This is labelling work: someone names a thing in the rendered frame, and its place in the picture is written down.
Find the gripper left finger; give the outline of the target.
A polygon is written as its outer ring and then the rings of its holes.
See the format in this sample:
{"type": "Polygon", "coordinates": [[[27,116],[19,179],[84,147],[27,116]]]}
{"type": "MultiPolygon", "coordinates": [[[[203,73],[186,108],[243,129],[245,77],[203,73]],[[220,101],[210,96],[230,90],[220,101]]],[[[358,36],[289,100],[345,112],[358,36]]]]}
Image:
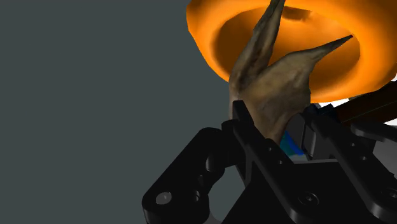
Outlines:
{"type": "Polygon", "coordinates": [[[221,129],[204,128],[144,194],[146,224],[205,224],[208,193],[236,166],[245,189],[221,224],[315,224],[319,199],[295,183],[295,165],[253,124],[243,101],[221,129]]]}

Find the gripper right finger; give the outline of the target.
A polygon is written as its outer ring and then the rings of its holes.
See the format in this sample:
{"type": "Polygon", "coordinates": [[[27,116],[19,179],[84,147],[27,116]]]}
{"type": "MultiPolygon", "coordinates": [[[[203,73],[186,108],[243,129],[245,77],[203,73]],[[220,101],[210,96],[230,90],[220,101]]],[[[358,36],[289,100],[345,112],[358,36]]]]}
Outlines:
{"type": "Polygon", "coordinates": [[[292,117],[286,131],[311,160],[335,157],[369,213],[384,223],[397,224],[397,178],[368,145],[369,141],[397,143],[396,128],[372,121],[346,127],[333,108],[321,114],[311,105],[292,117]]]}

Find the brown pointed star-shaped object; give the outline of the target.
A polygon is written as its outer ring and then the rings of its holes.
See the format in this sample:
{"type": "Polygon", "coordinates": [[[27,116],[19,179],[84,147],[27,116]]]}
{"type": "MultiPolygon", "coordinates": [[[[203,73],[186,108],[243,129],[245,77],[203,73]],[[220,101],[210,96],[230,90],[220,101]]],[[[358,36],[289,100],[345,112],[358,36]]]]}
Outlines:
{"type": "Polygon", "coordinates": [[[290,119],[310,105],[309,78],[315,65],[350,40],[291,52],[271,64],[285,0],[271,0],[229,77],[230,101],[244,101],[255,127],[279,144],[290,119]]]}

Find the dark brown bar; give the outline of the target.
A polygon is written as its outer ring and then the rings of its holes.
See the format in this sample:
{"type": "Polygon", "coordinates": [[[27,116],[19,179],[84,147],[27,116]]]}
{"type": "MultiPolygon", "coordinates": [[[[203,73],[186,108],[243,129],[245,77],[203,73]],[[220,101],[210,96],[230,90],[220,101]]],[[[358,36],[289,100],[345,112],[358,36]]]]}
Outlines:
{"type": "Polygon", "coordinates": [[[362,121],[385,123],[394,120],[397,118],[397,81],[341,104],[335,112],[346,126],[362,121]]]}

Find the blue rounded object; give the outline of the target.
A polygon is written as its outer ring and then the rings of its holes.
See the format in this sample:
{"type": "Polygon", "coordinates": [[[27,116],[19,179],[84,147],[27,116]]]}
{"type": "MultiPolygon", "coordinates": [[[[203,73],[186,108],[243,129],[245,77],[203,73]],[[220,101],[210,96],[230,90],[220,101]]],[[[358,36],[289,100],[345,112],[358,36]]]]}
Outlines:
{"type": "Polygon", "coordinates": [[[289,135],[289,133],[287,131],[285,131],[282,136],[282,139],[280,142],[280,148],[289,157],[294,156],[294,155],[298,155],[298,156],[304,155],[304,152],[302,151],[302,149],[297,146],[297,144],[294,142],[294,140],[291,138],[291,136],[289,135]]]}

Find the orange bowl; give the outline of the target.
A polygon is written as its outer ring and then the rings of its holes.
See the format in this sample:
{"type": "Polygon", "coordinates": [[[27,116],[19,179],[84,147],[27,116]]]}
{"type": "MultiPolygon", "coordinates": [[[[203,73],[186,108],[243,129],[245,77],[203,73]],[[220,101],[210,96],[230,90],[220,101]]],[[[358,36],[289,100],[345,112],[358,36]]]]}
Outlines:
{"type": "MultiPolygon", "coordinates": [[[[228,80],[270,0],[190,0],[186,22],[209,67],[228,80]]],[[[271,61],[348,37],[310,76],[312,102],[373,92],[397,75],[397,0],[285,0],[271,61]]]]}

